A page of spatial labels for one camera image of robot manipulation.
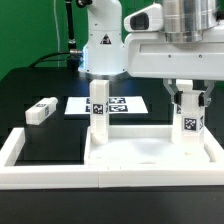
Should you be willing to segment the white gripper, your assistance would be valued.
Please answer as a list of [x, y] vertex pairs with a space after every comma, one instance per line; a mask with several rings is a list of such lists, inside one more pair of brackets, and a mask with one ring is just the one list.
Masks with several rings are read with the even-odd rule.
[[174, 104], [182, 96], [175, 79], [205, 80], [198, 104], [210, 105], [214, 81], [224, 81], [224, 12], [215, 3], [153, 3], [127, 16], [124, 28], [131, 76], [166, 78]]

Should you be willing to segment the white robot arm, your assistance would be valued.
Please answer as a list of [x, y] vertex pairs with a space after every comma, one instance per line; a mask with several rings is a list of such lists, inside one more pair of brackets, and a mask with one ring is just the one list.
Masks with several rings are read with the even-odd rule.
[[224, 81], [224, 11], [217, 0], [155, 0], [127, 17], [119, 0], [76, 0], [88, 11], [88, 42], [79, 70], [93, 77], [161, 78], [175, 104], [177, 79], [202, 80], [198, 104], [208, 106]]

